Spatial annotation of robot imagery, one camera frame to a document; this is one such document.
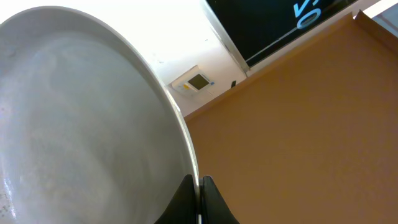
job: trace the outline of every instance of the brown cardboard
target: brown cardboard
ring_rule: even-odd
[[[398,223],[393,51],[350,19],[243,85],[187,122],[241,223]]]

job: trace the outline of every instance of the thermostat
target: thermostat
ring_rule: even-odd
[[[194,66],[172,82],[173,89],[189,96],[196,95],[212,85],[214,85],[214,82],[206,77],[198,65]]]

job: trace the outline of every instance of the gray oval object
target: gray oval object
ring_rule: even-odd
[[[0,168],[1,223],[154,223],[187,174],[198,197],[170,95],[112,28],[63,7],[0,26]]]

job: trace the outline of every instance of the digital display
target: digital display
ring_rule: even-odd
[[[197,90],[202,89],[203,87],[207,86],[209,82],[203,78],[200,74],[195,75],[191,80],[188,81],[189,84],[191,84],[193,87],[195,87]]]
[[[252,67],[357,0],[207,0]]]

